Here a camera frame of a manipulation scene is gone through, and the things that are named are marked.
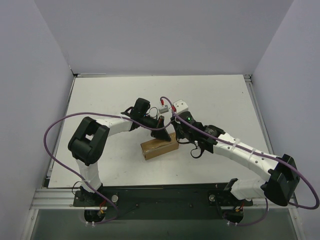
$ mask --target white table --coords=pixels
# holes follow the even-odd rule
[[[147,99],[152,107],[158,107],[161,96],[172,102],[183,99],[196,121],[222,128],[242,142],[268,152],[242,75],[80,77],[75,79],[67,115],[77,112],[118,115],[133,106],[137,98]],[[170,115],[164,115],[166,123]],[[84,117],[65,121],[56,153],[60,161],[77,171],[78,165],[67,146]],[[200,159],[193,159],[191,144],[180,145],[179,150],[145,161],[140,143],[151,139],[150,131],[142,127],[108,138],[98,161],[103,185],[221,183],[232,178],[258,178],[223,156],[205,152]],[[72,187],[79,180],[55,163],[49,188]]]

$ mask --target purple cable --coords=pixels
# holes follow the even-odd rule
[[[248,222],[248,223],[235,223],[235,222],[232,222],[232,221],[228,221],[228,223],[230,223],[231,225],[235,225],[237,227],[252,226],[252,225],[260,223],[262,220],[264,220],[267,217],[268,212],[269,212],[269,204],[268,204],[268,200],[265,199],[265,212],[264,212],[263,216],[261,218],[259,218],[258,220],[255,220],[255,221],[252,221],[252,222]],[[226,213],[224,213],[222,217],[224,219],[226,219]]]
[[[233,145],[232,142],[219,139],[219,138],[217,138],[217,137],[215,137],[215,136],[212,136],[212,135],[210,135],[210,134],[208,134],[208,133],[206,133],[206,132],[204,132],[204,131],[196,128],[195,126],[192,126],[191,124],[189,124],[187,121],[183,120],[178,114],[176,114],[176,113],[173,111],[173,109],[172,109],[172,106],[173,106],[173,105],[172,105],[171,101],[170,101],[167,97],[162,96],[162,97],[160,97],[160,100],[161,100],[161,99],[165,99],[165,100],[167,100],[167,101],[169,102],[169,104],[170,104],[170,106],[171,106],[172,114],[173,114],[177,119],[179,119],[180,122],[186,124],[186,125],[189,126],[190,128],[192,128],[192,129],[196,130],[197,132],[205,135],[206,137],[212,138],[212,139],[214,139],[214,140],[216,140],[216,141],[222,142],[222,143],[224,143],[224,144],[228,144],[228,145],[230,145],[230,146]],[[236,148],[239,148],[239,149],[242,149],[242,150],[244,150],[244,151],[246,151],[246,152],[248,152],[248,153],[251,153],[251,152],[252,152],[250,149],[248,149],[248,148],[246,148],[246,147],[244,147],[244,146],[238,145],[238,144],[235,145],[235,147],[236,147]],[[274,160],[274,161],[276,161],[276,162],[278,162],[278,163],[280,163],[280,164],[285,165],[287,168],[289,168],[290,170],[292,170],[293,172],[295,172],[295,173],[305,182],[305,184],[310,188],[310,190],[311,190],[311,192],[312,192],[312,194],[313,194],[313,196],[314,196],[314,198],[315,198],[315,205],[314,205],[314,206],[303,206],[303,205],[299,205],[299,204],[294,203],[294,202],[288,202],[288,204],[290,204],[290,205],[292,205],[292,206],[296,206],[296,207],[298,207],[298,208],[308,209],[308,210],[315,210],[315,209],[317,209],[317,208],[319,207],[319,205],[320,205],[320,200],[319,200],[319,197],[318,197],[318,194],[317,194],[316,190],[315,190],[314,187],[311,185],[311,183],[310,183],[297,169],[295,169],[293,166],[291,166],[290,164],[286,163],[285,161],[283,161],[283,160],[281,160],[281,159],[278,159],[278,158],[275,158],[275,157],[273,157],[273,156],[268,156],[268,155],[265,155],[265,154],[262,154],[262,153],[258,153],[258,152],[253,152],[253,154],[254,154],[254,155],[257,155],[257,156],[260,156],[260,157],[263,157],[263,158],[272,159],[272,160]]]
[[[44,145],[44,148],[45,148],[46,152],[48,153],[48,155],[49,155],[55,162],[57,162],[58,164],[60,164],[62,167],[66,168],[67,170],[69,170],[70,172],[74,173],[74,174],[77,175],[79,178],[81,178],[81,179],[83,180],[83,182],[84,182],[92,191],[94,191],[96,194],[98,194],[100,197],[102,197],[104,200],[106,200],[106,201],[116,210],[116,216],[96,223],[96,224],[104,224],[104,223],[110,222],[110,221],[112,221],[112,220],[115,220],[115,219],[118,217],[118,208],[117,208],[117,206],[116,206],[111,200],[109,200],[107,197],[105,197],[105,196],[102,195],[100,192],[98,192],[97,190],[95,190],[88,182],[85,181],[86,179],[85,179],[81,174],[77,173],[75,170],[73,170],[72,168],[68,167],[67,165],[63,164],[61,161],[59,161],[58,159],[56,159],[56,157],[49,151],[49,148],[48,148],[48,145],[47,145],[47,135],[48,135],[48,132],[50,131],[50,129],[51,129],[54,125],[56,125],[57,123],[61,122],[61,121],[64,120],[64,119],[68,119],[68,118],[71,118],[71,117],[74,117],[74,116],[79,116],[79,115],[95,115],[95,116],[101,116],[101,117],[110,117],[110,118],[117,118],[117,119],[126,119],[126,120],[129,120],[129,121],[131,121],[131,122],[139,125],[140,127],[143,127],[143,128],[145,128],[145,129],[148,129],[148,130],[151,130],[151,131],[163,130],[163,129],[167,128],[167,127],[171,124],[171,122],[169,122],[166,126],[161,127],[161,128],[151,128],[151,127],[144,126],[144,125],[142,125],[141,123],[139,123],[139,122],[137,122],[137,121],[135,121],[135,120],[132,120],[132,119],[129,118],[129,117],[125,117],[125,116],[116,116],[116,115],[109,115],[109,114],[95,113],[95,112],[78,112],[78,113],[74,113],[74,114],[70,114],[70,115],[64,116],[63,118],[55,121],[55,122],[52,123],[52,124],[47,128],[47,130],[45,131],[44,136],[43,136],[43,145]]]

